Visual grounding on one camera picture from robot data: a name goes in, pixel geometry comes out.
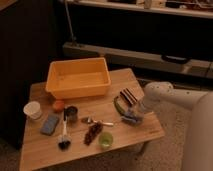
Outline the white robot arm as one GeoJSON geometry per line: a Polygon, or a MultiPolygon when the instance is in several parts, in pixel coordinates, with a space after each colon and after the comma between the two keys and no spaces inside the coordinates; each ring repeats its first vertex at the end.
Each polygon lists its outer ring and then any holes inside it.
{"type": "Polygon", "coordinates": [[[175,88],[171,82],[150,82],[142,90],[138,105],[143,114],[160,103],[188,113],[180,171],[213,171],[213,90],[175,88]]]}

